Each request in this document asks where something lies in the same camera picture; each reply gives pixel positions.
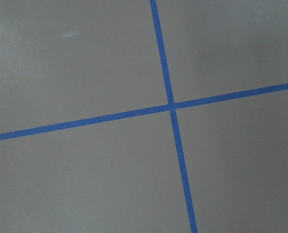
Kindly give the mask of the blue tape line lengthwise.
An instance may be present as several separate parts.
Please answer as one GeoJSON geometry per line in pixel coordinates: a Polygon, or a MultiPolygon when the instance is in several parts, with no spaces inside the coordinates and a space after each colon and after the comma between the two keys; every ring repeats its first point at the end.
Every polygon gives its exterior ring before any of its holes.
{"type": "Polygon", "coordinates": [[[168,101],[168,106],[169,106],[169,114],[170,114],[170,119],[171,119],[171,125],[172,125],[174,141],[175,141],[175,147],[176,147],[178,164],[179,164],[179,169],[180,169],[180,174],[181,174],[183,191],[184,191],[184,196],[185,196],[190,231],[192,233],[196,233],[198,231],[198,228],[197,228],[196,217],[195,217],[195,212],[193,208],[192,195],[190,191],[185,155],[184,155],[180,128],[179,128],[179,123],[178,123],[178,118],[177,118],[177,113],[176,113],[176,108],[175,108],[174,95],[173,95],[173,90],[172,90],[172,85],[171,85],[170,74],[169,74],[169,67],[168,67],[168,62],[167,62],[167,55],[166,55],[165,44],[164,44],[164,39],[163,39],[163,34],[162,34],[162,27],[161,27],[159,12],[158,12],[157,1],[151,0],[150,7],[152,11],[152,19],[153,19],[153,24],[154,24],[155,36],[156,36],[160,63],[161,63],[161,68],[162,68],[162,74],[163,74],[163,80],[164,80],[167,101],[168,101]]]}

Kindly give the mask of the blue tape line crosswise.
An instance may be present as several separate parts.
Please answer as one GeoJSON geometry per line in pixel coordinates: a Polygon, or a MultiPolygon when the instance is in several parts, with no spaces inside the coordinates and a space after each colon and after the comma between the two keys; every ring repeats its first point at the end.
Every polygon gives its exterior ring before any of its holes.
{"type": "Polygon", "coordinates": [[[267,86],[267,87],[262,87],[262,88],[256,88],[256,89],[251,89],[251,90],[245,90],[245,91],[239,91],[239,92],[234,92],[234,93],[228,93],[228,94],[223,94],[223,95],[211,96],[207,98],[200,98],[200,99],[177,102],[174,104],[173,107],[170,107],[168,104],[159,105],[159,106],[154,106],[154,107],[149,107],[149,108],[131,110],[131,111],[103,115],[103,116],[96,116],[96,117],[86,118],[86,119],[79,119],[75,121],[57,123],[57,124],[18,130],[18,131],[13,131],[13,132],[0,133],[0,141],[12,139],[12,138],[30,136],[30,135],[35,135],[35,134],[65,130],[65,129],[70,129],[70,128],[76,128],[76,127],[81,127],[81,126],[86,126],[86,125],[98,124],[98,123],[103,123],[103,122],[109,122],[109,121],[114,121],[114,120],[120,120],[120,119],[125,119],[125,118],[150,115],[150,114],[155,114],[155,113],[160,113],[160,112],[167,112],[167,111],[170,111],[171,109],[177,110],[177,109],[195,107],[195,106],[206,105],[206,104],[211,104],[215,102],[240,99],[240,98],[263,95],[267,93],[279,92],[279,91],[284,91],[284,90],[288,90],[288,83],[267,86]]]}

